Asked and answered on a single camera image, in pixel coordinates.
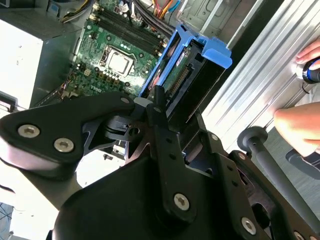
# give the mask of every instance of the screw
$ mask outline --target screw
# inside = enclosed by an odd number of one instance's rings
[[[40,134],[40,129],[34,125],[25,124],[18,128],[18,133],[24,138],[32,139]]]
[[[297,240],[305,240],[304,237],[297,231],[294,232],[294,235]]]
[[[153,109],[154,109],[155,111],[157,111],[158,113],[161,113],[161,110],[160,110],[159,108],[154,107]]]
[[[174,204],[182,211],[187,211],[190,207],[188,198],[181,193],[174,195],[173,200]]]
[[[124,103],[126,103],[126,104],[130,103],[130,101],[129,101],[128,99],[126,99],[125,97],[122,97],[122,98],[121,98],[121,101],[124,102]]]
[[[69,153],[75,148],[74,143],[68,138],[58,138],[53,145],[61,153]]]
[[[239,153],[238,153],[238,156],[239,156],[239,158],[241,158],[242,160],[246,160],[246,156],[245,156],[243,153],[239,152]]]
[[[254,223],[249,218],[243,217],[241,219],[241,223],[244,229],[251,235],[255,235],[257,233]]]
[[[216,135],[214,135],[214,134],[211,134],[211,137],[213,138],[213,140],[216,140],[216,141],[219,140],[219,138],[218,138]]]

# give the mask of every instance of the hand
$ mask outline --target hand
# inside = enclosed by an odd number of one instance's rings
[[[312,59],[320,57],[320,39],[317,39],[315,42],[311,43],[305,49],[303,49],[297,56],[296,56],[296,63],[297,64],[305,64]],[[320,59],[314,62],[310,67],[310,70],[320,69]]]

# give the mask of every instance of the aluminum panel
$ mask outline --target aluminum panel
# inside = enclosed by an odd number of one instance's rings
[[[271,127],[277,109],[305,93],[295,75],[297,53],[320,35],[320,1],[285,0],[202,116],[227,151],[250,126]]]

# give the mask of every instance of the black plastic mount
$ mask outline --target black plastic mount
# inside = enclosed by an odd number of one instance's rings
[[[106,233],[119,240],[295,240],[294,231],[316,237],[248,157],[224,151],[198,112],[183,132],[170,131],[164,90],[157,88],[154,102],[145,105],[109,92],[0,119],[2,160],[53,180],[72,175],[90,151],[127,141],[127,164],[62,206],[56,240],[103,239]],[[21,136],[25,124],[39,135]],[[70,139],[74,149],[57,151],[57,138]]]

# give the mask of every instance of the wire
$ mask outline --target wire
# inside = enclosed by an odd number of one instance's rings
[[[306,94],[310,94],[310,92],[308,92],[307,90],[305,90],[305,83],[302,83],[302,90],[306,93]]]
[[[166,37],[170,37],[174,28],[167,24],[166,22],[156,18],[142,5],[139,0],[134,0],[137,11],[140,13],[143,20],[151,27],[157,29],[159,32],[163,33]]]
[[[76,11],[66,14],[62,18],[61,22],[67,23],[67,22],[70,22],[71,20],[74,20],[74,19],[80,17],[89,8],[91,3],[92,3],[92,0],[85,0],[84,3],[81,5],[81,7],[79,7]]]
[[[168,24],[170,24],[170,20],[171,20],[172,15],[174,14],[174,12],[175,12],[175,11],[172,11],[172,12],[171,12],[170,17],[169,17]]]
[[[154,0],[155,2],[155,7],[156,7],[156,10],[154,11],[153,15],[158,15],[159,12],[160,12],[160,7],[159,7],[159,4],[158,4],[158,0]]]
[[[174,12],[177,9],[177,7],[179,6],[179,4],[180,4],[180,0],[178,0],[173,7],[170,7],[168,12],[169,13]]]
[[[67,18],[66,20],[62,20],[61,22],[64,23],[64,24],[66,24],[67,22],[70,22],[70,21],[72,21],[72,20],[80,17],[80,16],[81,16],[82,14],[84,14],[85,12],[86,12],[86,11],[81,11],[81,12],[79,12],[78,14],[75,14],[74,16],[71,16],[71,17]]]
[[[171,4],[174,2],[174,0],[168,0],[167,4],[165,5],[165,7],[161,10],[160,14],[159,14],[159,18],[163,19],[166,12],[168,11],[168,9],[170,8]]]
[[[154,4],[152,3],[150,6],[148,6],[146,9],[148,10],[149,8],[152,8]]]

